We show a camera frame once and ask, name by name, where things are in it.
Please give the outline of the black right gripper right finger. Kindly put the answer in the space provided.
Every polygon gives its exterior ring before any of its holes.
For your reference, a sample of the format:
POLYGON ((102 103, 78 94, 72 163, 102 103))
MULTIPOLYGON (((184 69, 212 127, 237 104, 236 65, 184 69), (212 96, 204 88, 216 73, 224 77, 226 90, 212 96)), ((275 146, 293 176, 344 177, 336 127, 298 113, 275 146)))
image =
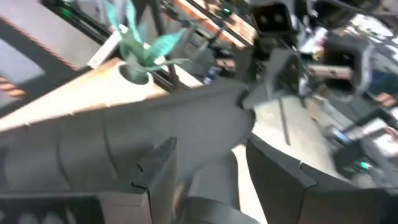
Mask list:
POLYGON ((361 189, 249 138, 246 159, 268 223, 397 224, 395 188, 361 189))

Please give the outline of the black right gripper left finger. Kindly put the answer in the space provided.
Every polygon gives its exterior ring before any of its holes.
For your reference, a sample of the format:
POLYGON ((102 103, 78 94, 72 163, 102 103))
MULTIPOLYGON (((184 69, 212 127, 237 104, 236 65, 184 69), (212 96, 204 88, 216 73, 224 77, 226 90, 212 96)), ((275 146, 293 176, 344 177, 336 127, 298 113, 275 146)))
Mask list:
POLYGON ((33 179, 1 192, 1 223, 169 223, 177 175, 177 138, 140 157, 124 156, 120 173, 89 165, 71 180, 33 179))

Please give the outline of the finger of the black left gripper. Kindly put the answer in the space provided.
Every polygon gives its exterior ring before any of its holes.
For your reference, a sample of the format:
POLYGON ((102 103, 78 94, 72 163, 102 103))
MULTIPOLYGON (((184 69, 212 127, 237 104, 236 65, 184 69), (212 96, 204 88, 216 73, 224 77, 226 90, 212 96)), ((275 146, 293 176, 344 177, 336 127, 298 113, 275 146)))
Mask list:
POLYGON ((300 57, 296 51, 274 49, 262 78, 250 88, 243 99, 243 108, 252 109, 285 96, 300 96, 299 81, 302 73, 300 57))

